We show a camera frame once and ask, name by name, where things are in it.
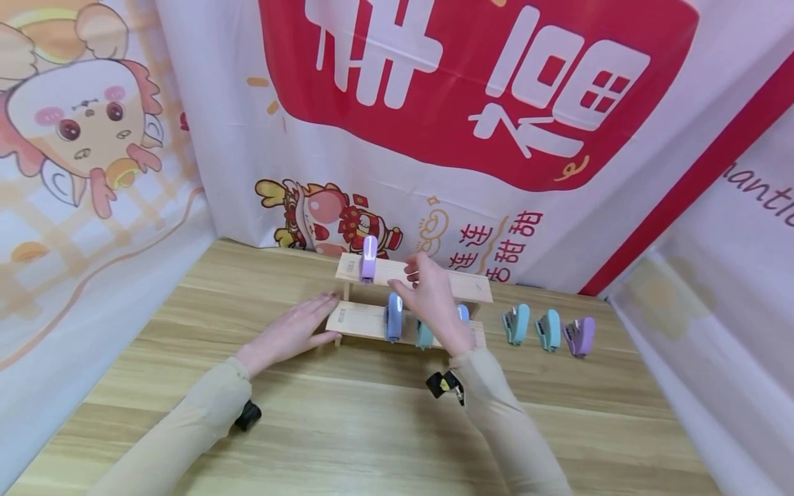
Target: red stripe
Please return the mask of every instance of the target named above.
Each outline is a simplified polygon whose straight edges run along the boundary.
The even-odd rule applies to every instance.
[[[606,289],[792,105],[794,54],[681,176],[618,251],[584,285],[580,294],[597,296]]]

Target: purple stapler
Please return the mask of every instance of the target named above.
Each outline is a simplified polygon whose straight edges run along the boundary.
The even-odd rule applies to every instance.
[[[571,355],[576,358],[584,358],[590,353],[593,343],[593,335],[596,334],[596,320],[593,317],[573,321],[565,326],[565,340]]]
[[[369,235],[364,238],[364,253],[361,255],[361,282],[375,282],[375,261],[378,258],[378,238]]]

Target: stapler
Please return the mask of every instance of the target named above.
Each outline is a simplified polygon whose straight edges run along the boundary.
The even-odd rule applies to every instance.
[[[403,335],[403,299],[396,293],[389,294],[386,305],[386,341],[394,343]]]
[[[546,315],[535,321],[541,346],[547,352],[554,353],[560,347],[561,327],[560,314],[555,309],[549,309]]]
[[[565,340],[568,341],[571,355],[576,358],[587,356],[590,353],[595,334],[596,320],[593,317],[585,317],[565,326]]]
[[[433,333],[430,331],[430,328],[425,325],[424,322],[417,320],[416,321],[416,347],[421,349],[427,349],[433,346]]]
[[[525,303],[514,306],[502,316],[507,342],[519,346],[526,339],[526,328],[530,326],[530,307]]]
[[[375,263],[378,258],[378,238],[369,235],[364,238],[364,252],[361,254],[361,282],[375,282]]]
[[[468,327],[468,307],[461,303],[457,306],[457,314],[461,318],[461,320],[466,324]]]

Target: white chinese characters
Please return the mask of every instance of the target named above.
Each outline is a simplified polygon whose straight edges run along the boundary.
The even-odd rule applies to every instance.
[[[323,67],[326,34],[330,34],[334,45],[334,82],[340,90],[347,91],[350,69],[360,68],[356,99],[373,106],[386,61],[390,60],[384,104],[399,109],[405,104],[414,72],[434,72],[441,62],[441,43],[426,35],[435,0],[409,0],[401,24],[397,22],[399,0],[366,1],[372,4],[372,17],[364,55],[353,60],[360,0],[306,0],[306,19],[320,27],[317,69]]]
[[[536,109],[547,109],[551,105],[549,115],[522,117],[516,126],[501,105],[491,102],[482,113],[468,119],[476,121],[474,136],[484,140],[493,135],[500,122],[504,123],[527,159],[533,150],[569,158],[579,153],[584,142],[538,125],[556,121],[572,128],[595,131],[648,67],[650,57],[611,40],[596,41],[582,55],[555,99],[585,39],[555,25],[543,26],[521,61],[538,27],[540,15],[532,6],[522,9],[496,61],[485,93],[498,98],[510,86],[511,94],[520,102]]]

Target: wooden shelf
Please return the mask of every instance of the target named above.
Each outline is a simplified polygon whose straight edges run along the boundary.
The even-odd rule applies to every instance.
[[[368,339],[385,340],[386,319],[382,306],[365,305],[364,303],[339,302],[339,306],[328,317],[326,331],[335,331],[345,336],[365,337]],[[469,321],[478,347],[485,347],[485,331],[481,322]],[[403,336],[398,343],[415,345],[416,316],[411,312],[403,312]],[[433,338],[432,348],[443,348]]]
[[[347,283],[361,283],[361,255],[343,253],[337,265],[336,278]],[[375,281],[379,286],[388,286],[389,279],[399,279],[410,285],[406,279],[404,262],[395,260],[377,259],[375,267]],[[491,295],[491,281],[487,277],[464,272],[447,271],[449,283],[452,286],[453,297],[462,302],[493,303]]]

